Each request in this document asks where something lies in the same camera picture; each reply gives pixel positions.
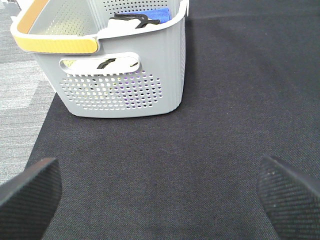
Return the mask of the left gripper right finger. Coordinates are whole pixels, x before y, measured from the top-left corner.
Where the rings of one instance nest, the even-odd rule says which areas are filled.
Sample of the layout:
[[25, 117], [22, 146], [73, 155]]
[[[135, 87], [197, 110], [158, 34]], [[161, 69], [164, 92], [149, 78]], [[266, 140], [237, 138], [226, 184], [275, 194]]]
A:
[[272, 155], [260, 162], [256, 191], [282, 240], [320, 238], [320, 181]]

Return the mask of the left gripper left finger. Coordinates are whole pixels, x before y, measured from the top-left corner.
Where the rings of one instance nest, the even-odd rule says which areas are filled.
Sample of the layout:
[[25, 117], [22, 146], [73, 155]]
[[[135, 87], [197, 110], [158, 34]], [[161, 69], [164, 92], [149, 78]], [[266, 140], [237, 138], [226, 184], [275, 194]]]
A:
[[62, 196], [59, 161], [44, 158], [0, 186], [0, 238], [40, 240]]

